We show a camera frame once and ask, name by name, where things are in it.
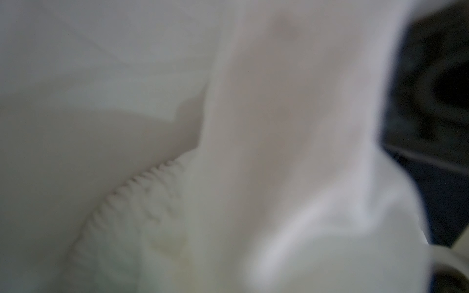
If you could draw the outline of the white shirt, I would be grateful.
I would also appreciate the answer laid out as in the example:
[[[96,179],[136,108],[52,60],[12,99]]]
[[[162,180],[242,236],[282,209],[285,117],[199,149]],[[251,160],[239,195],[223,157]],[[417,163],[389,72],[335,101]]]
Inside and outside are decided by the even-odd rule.
[[[2,1],[1,291],[467,291],[381,144],[445,2]]]

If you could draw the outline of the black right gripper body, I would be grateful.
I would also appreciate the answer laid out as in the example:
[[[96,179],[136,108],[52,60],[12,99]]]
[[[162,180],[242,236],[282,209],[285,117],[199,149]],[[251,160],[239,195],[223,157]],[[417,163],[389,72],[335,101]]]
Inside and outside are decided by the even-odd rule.
[[[413,178],[429,241],[453,245],[469,222],[469,4],[412,21],[388,92],[382,145]]]

